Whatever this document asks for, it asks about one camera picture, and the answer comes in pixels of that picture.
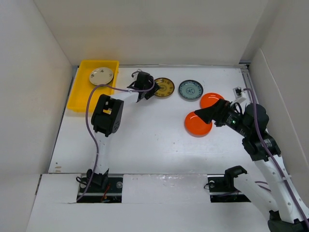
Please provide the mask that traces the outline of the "cream plate with motifs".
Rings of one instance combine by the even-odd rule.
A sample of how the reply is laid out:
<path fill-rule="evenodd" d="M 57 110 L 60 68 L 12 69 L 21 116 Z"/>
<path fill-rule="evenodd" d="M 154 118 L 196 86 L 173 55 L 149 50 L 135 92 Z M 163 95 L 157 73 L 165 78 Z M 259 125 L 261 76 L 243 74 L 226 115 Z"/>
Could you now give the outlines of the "cream plate with motifs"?
<path fill-rule="evenodd" d="M 93 85 L 106 85 L 109 84 L 114 77 L 114 73 L 111 69 L 107 67 L 100 67 L 97 69 L 94 69 L 90 76 L 89 76 L 89 81 Z"/>

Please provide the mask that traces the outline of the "blue white patterned plate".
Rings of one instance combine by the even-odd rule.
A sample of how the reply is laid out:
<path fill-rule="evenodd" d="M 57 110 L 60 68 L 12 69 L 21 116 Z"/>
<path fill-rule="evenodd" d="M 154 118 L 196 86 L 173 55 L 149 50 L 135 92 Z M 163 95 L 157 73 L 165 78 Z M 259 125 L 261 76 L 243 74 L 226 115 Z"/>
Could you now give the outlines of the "blue white patterned plate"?
<path fill-rule="evenodd" d="M 186 101 L 197 101 L 203 95 L 204 88 L 196 80 L 185 80 L 179 84 L 178 93 Z"/>

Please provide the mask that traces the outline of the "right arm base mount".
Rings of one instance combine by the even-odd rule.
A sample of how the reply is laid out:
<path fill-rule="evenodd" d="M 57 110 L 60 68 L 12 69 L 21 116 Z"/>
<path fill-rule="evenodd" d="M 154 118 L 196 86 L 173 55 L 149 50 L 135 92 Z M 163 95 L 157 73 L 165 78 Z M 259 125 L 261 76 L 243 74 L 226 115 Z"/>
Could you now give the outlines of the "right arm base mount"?
<path fill-rule="evenodd" d="M 245 203 L 250 200 L 234 187 L 229 187 L 223 174 L 207 175 L 204 186 L 209 191 L 211 203 Z"/>

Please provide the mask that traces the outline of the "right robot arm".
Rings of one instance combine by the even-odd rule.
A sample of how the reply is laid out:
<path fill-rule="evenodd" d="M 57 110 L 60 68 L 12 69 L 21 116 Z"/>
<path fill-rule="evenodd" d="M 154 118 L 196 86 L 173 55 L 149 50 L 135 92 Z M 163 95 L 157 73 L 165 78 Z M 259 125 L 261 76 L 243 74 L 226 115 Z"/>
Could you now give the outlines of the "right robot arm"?
<path fill-rule="evenodd" d="M 220 99 L 210 107 L 196 110 L 195 114 L 205 123 L 228 126 L 240 134 L 245 151 L 268 184 L 268 187 L 259 186 L 242 166 L 234 166 L 224 174 L 209 175 L 209 190 L 224 199 L 237 192 L 245 195 L 266 218 L 271 232 L 307 232 L 309 208 L 284 167 L 278 144 L 266 131 L 269 117 L 265 108 L 251 103 L 241 111 L 239 103 Z"/>

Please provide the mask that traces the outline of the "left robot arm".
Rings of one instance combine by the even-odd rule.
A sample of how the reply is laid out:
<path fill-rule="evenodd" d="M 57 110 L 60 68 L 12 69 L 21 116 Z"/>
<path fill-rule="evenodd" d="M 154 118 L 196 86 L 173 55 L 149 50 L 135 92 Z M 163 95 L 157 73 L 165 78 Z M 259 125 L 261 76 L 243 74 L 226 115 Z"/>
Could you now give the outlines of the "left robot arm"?
<path fill-rule="evenodd" d="M 141 70 L 131 75 L 135 80 L 126 88 L 116 88 L 118 93 L 99 96 L 91 120 L 88 120 L 90 100 L 94 90 L 90 93 L 86 106 L 86 127 L 96 146 L 96 156 L 93 168 L 86 173 L 86 187 L 93 187 L 96 191 L 104 191 L 108 185 L 109 173 L 109 144 L 112 135 L 120 128 L 123 109 L 142 99 L 150 99 L 159 90 L 153 76 Z"/>

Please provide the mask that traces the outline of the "yellow patterned plate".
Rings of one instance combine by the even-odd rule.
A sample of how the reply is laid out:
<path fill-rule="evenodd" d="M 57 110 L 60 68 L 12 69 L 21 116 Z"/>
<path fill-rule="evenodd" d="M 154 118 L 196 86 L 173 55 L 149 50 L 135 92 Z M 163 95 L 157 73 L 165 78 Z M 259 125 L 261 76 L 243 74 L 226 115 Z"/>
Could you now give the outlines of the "yellow patterned plate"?
<path fill-rule="evenodd" d="M 175 85 L 170 79 L 161 77 L 155 79 L 155 82 L 159 86 L 159 90 L 154 94 L 156 97 L 164 99 L 173 94 Z"/>

